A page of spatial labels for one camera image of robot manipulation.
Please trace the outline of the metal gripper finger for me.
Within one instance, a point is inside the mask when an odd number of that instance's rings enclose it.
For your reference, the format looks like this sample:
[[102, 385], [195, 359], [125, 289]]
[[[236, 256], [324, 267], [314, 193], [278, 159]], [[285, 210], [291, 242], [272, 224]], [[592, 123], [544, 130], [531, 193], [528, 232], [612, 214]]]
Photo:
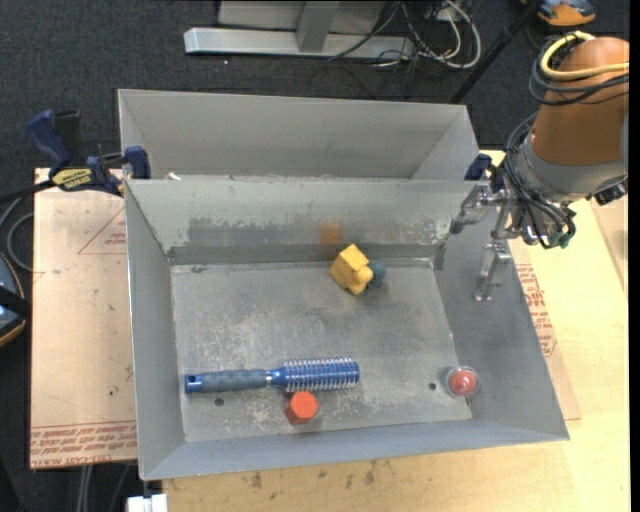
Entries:
[[482, 261], [478, 274], [474, 298], [476, 301], [491, 299], [493, 290], [501, 286], [512, 255], [508, 247], [501, 242], [490, 242], [482, 252]]
[[462, 201], [458, 214], [452, 219], [449, 233], [459, 234], [467, 225], [480, 222], [492, 206], [493, 196], [488, 185], [475, 185]]

